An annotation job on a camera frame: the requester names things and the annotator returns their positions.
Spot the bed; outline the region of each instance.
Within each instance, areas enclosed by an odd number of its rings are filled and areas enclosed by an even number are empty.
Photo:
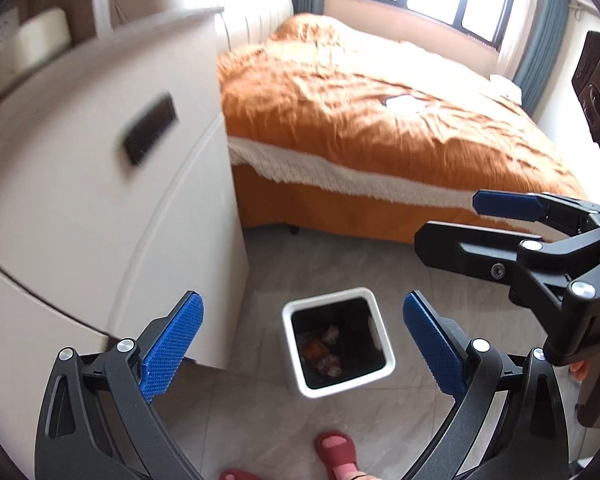
[[[585,198],[554,145],[490,81],[410,43],[290,0],[111,0],[111,21],[223,6],[218,76],[243,227],[284,223],[412,242],[427,220],[530,230],[478,216],[482,188]],[[417,112],[384,102],[408,95]]]

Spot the blue gripper pad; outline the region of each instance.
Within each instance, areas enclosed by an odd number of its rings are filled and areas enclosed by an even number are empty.
[[[173,316],[142,361],[140,391],[147,403],[167,391],[185,352],[198,333],[205,308],[199,294],[191,294]]]
[[[460,402],[467,390],[464,361],[440,328],[433,308],[419,292],[411,292],[404,298],[402,317],[440,390]]]
[[[537,222],[546,217],[546,206],[536,195],[504,191],[478,191],[474,209],[480,215]]]

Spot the window frame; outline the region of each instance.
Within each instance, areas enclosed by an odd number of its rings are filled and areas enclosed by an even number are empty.
[[[511,17],[511,9],[513,8],[513,0],[505,0],[504,1],[504,5],[502,6],[502,12],[500,13],[500,21],[498,22],[498,25],[496,27],[493,41],[488,41],[488,40],[485,40],[483,37],[479,36],[478,34],[476,34],[475,32],[472,32],[471,30],[468,30],[467,28],[464,28],[462,26],[462,20],[464,19],[464,13],[466,12],[466,5],[469,0],[460,0],[460,2],[458,3],[458,10],[456,11],[456,16],[454,18],[454,22],[451,25],[449,25],[446,22],[442,22],[441,20],[439,20],[437,18],[432,18],[431,16],[428,16],[426,14],[418,12],[417,10],[409,9],[409,7],[407,7],[407,0],[372,0],[372,1],[391,5],[392,7],[397,7],[398,9],[403,9],[403,10],[407,10],[408,12],[413,12],[414,14],[417,14],[419,16],[425,16],[426,18],[429,18],[430,20],[435,20],[436,22],[441,23],[442,25],[445,25],[446,27],[454,28],[455,30],[462,32],[463,34],[471,36],[472,38],[479,41],[480,43],[490,46],[490,47],[494,48],[495,50],[497,50],[498,52],[500,51],[500,47],[502,46],[502,40],[504,39],[504,34],[507,30],[507,25],[509,25],[509,19]]]

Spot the metal screw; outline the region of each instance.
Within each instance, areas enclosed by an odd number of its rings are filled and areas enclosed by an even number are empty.
[[[534,357],[539,361],[546,361],[546,357],[544,357],[544,352],[541,348],[534,348]]]
[[[504,265],[501,263],[493,264],[493,267],[491,267],[491,277],[494,280],[501,280],[504,278],[506,272],[507,269],[505,269]]]
[[[539,251],[542,249],[542,244],[537,240],[522,240],[520,245],[528,251]]]
[[[116,348],[119,352],[129,352],[134,347],[134,344],[132,339],[123,339],[116,345]]]
[[[472,343],[472,346],[478,352],[488,352],[489,348],[491,348],[491,345],[485,339],[474,339],[474,342]]]
[[[586,282],[573,282],[570,285],[571,291],[579,298],[590,300],[596,295],[596,288]]]
[[[74,355],[74,351],[70,348],[63,348],[58,354],[58,359],[61,361],[67,361],[67,359],[71,359],[71,356]]]

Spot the foot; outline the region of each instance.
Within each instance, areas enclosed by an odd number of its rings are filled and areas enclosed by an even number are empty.
[[[587,378],[587,375],[589,375],[589,362],[579,361],[577,363],[573,363],[569,366],[569,370],[576,381],[582,382]]]
[[[260,480],[260,478],[242,469],[228,469],[220,473],[220,480]]]
[[[344,480],[358,472],[356,446],[349,435],[335,430],[321,433],[315,438],[314,447],[329,480]]]
[[[320,441],[320,445],[329,449],[330,447],[340,446],[341,444],[346,443],[347,439],[338,435],[328,436],[327,438]],[[333,468],[333,474],[336,477],[336,480],[344,480],[344,475],[347,473],[354,473],[358,470],[358,467],[353,463],[342,464]]]

